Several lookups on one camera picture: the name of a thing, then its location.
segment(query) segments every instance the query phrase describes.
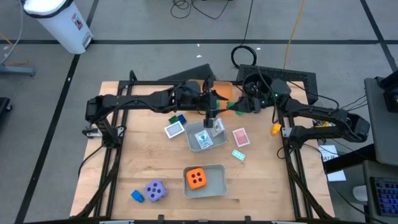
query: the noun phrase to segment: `black stripe on floor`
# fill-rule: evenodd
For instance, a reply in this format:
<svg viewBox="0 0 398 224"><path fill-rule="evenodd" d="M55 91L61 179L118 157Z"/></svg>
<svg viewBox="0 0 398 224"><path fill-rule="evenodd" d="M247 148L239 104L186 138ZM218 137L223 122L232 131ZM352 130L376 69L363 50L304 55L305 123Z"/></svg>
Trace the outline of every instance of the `black stripe on floor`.
<svg viewBox="0 0 398 224"><path fill-rule="evenodd" d="M382 36L382 34L380 32L379 27L376 24L376 21L373 18L372 12L371 12L368 4L366 3L365 0L361 0L361 4L362 4L363 9L365 10L366 16L369 19L369 22L371 23L371 26L373 28L373 31L374 31L377 39L380 41L381 48L383 49L384 55L387 58L387 61L388 61L388 64L390 65L390 67L391 67L391 70L393 72L398 70L397 64L396 64L393 56L391 55L391 52L388 49L388 46L387 46L386 42L384 41L384 38L383 38L383 36Z"/></svg>
<svg viewBox="0 0 398 224"><path fill-rule="evenodd" d="M289 40L245 40L245 44L287 44ZM398 44L398 40L388 40L391 44ZM93 40L91 44L139 45L139 44L240 44L239 39L191 39L191 40ZM293 40L291 44L308 45L361 45L380 44L379 40ZM56 40L20 40L18 44L59 44Z"/></svg>
<svg viewBox="0 0 398 224"><path fill-rule="evenodd" d="M87 18L87 26L91 25L91 22L94 17L95 10L97 8L99 0L94 0L93 5L91 6L90 13ZM37 159L35 169L33 170L32 177L30 178L30 182L27 186L24 199L22 200L21 207L19 208L15 224L23 223L29 209L30 202L32 201L33 194L35 192L37 183L39 181L40 173L43 169L45 159L50 149L51 141L55 133L55 129L57 128L58 121L61 116L63 105L65 104L65 100L67 99L68 91L70 88L70 84L73 80L73 76L75 74L78 62L79 62L80 55L75 55L72 59L70 64L70 68L68 71L68 75L63 83L62 91L60 94L60 98L58 99L57 106L55 107L54 114L51 119L49 130L44 139L44 143L42 149L39 154L39 158Z"/></svg>

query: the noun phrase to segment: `blue block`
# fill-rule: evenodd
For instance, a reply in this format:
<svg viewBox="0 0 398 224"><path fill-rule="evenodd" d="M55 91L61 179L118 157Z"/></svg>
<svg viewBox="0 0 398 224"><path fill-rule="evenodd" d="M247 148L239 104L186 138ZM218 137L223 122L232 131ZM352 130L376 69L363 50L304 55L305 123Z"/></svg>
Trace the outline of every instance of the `blue block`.
<svg viewBox="0 0 398 224"><path fill-rule="evenodd" d="M138 190L133 191L133 193L131 193L131 197L139 203L144 202L144 196L142 196L142 194Z"/></svg>
<svg viewBox="0 0 398 224"><path fill-rule="evenodd" d="M178 116L178 120L180 120L181 124L185 124L187 122L187 120L184 118L184 115L182 114Z"/></svg>

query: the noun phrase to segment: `metal tray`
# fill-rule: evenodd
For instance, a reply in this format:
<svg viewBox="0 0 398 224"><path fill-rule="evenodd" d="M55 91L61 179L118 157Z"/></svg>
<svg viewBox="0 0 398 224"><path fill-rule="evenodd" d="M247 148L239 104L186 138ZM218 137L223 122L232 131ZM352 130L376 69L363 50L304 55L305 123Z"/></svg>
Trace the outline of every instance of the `metal tray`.
<svg viewBox="0 0 398 224"><path fill-rule="evenodd" d="M203 131L203 130L207 130L207 132L210 136L210 139L213 141L213 145L210 147L207 147L206 149L200 148L200 145L195 137L196 133L199 133L200 131ZM192 123L192 124L187 124L185 127L185 134L187 135L188 145L192 152L201 152L204 150L212 149L214 147L222 146L228 141L228 135L227 135L226 131L217 135L216 137L213 137L211 135L210 129L203 127L202 121Z"/></svg>
<svg viewBox="0 0 398 224"><path fill-rule="evenodd" d="M191 190L187 181L187 172L195 168L203 168L207 178L207 185ZM223 196L227 193L226 172L223 164L190 166L183 170L183 191L186 198Z"/></svg>

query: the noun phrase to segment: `wooden table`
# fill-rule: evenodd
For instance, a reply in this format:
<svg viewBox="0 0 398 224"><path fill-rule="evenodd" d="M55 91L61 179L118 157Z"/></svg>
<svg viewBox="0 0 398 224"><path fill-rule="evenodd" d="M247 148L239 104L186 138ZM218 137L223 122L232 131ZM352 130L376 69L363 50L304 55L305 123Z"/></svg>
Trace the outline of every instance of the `wooden table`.
<svg viewBox="0 0 398 224"><path fill-rule="evenodd" d="M118 82L104 82L100 95L115 95L117 87ZM293 85L290 87L292 98L307 103L304 91ZM147 95L166 88L169 86L136 85L132 94ZM233 88L233 91L236 101L241 92L237 88ZM130 110L112 218L155 220L159 214L163 214L166 220L243 220L245 215L250 215L252 220L294 220L285 160L276 156L277 150L282 147L281 136L271 135L272 110L273 108L267 108L259 114L242 116L233 113L230 117L223 118L229 141L224 146L199 153L189 150L184 133L173 139L165 134L164 128L169 125L168 119L173 113ZM119 113L118 121L121 120L121 114ZM178 114L184 114L188 123L203 121L203 116L196 111L178 111ZM295 118L295 124L311 127L312 121ZM239 149L232 135L232 130L238 128L245 128L251 142ZM85 156L100 144L100 138L89 139ZM307 144L318 147L316 141L308 141ZM246 155L245 160L241 162L233 157L233 149L243 152ZM105 150L100 151L82 168L71 215L80 212L97 190L104 152ZM301 154L308 189L325 211L334 216L319 152L304 146ZM203 164L225 165L228 184L228 193L225 196L185 198L182 190L184 167ZM169 191L168 196L156 203L150 203L148 199L144 203L138 203L131 198L130 194L136 189L143 194L144 186L154 179L163 181ZM304 217L302 194L297 189L301 214ZM107 201L106 192L102 214Z"/></svg>

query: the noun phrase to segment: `concrete floor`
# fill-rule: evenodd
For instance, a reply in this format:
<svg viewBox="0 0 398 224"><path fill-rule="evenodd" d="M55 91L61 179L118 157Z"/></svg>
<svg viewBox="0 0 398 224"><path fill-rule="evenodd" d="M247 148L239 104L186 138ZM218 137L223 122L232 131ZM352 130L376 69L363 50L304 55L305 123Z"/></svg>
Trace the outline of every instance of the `concrete floor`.
<svg viewBox="0 0 398 224"><path fill-rule="evenodd" d="M97 0L76 0L87 19ZM398 40L395 0L366 1L381 34L386 40ZM197 1L195 5L208 14L218 15L224 1ZM300 10L301 1L254 0L247 39L289 39ZM0 31L10 39L19 29L18 3L0 0ZM249 1L231 1L216 21L195 10L185 19L170 15L172 1L99 0L94 11L91 31L95 40L162 40L157 44L130 42L125 45L93 44L81 55L70 89L50 144L47 158L34 191L25 222L67 218L77 183L77 170L83 159L86 138L81 130L86 100L95 96L103 81L125 80L133 69L140 80L157 80L204 63L209 63L220 80L234 80L237 70L230 61L236 44L186 44L184 40L242 39L246 28ZM53 37L35 20L24 16L22 40L52 40ZM169 39L185 44L170 44ZM364 95L366 77L386 76L392 68L381 44L344 44L339 40L378 40L359 0L308 0L297 27L298 40L336 40L330 44L293 44L287 69L315 72L319 94L332 97L345 105ZM0 44L0 55L7 52ZM285 44L249 44L257 50L257 64L282 68ZM14 110L0 129L0 223L14 223L42 150L55 107L73 55L58 44L36 42L24 44L30 64L37 75L0 76L0 96L10 97ZM398 57L398 45L388 45L393 57ZM17 52L8 60L22 60ZM251 63L244 51L236 53L240 63ZM318 104L332 106L320 99ZM366 107L358 114L369 119ZM352 148L369 144L350 144ZM347 152L337 146L339 151ZM335 187L354 201L352 186L363 184L360 167L345 170L348 181ZM361 214L350 208L331 190L336 216L342 220L364 221Z"/></svg>

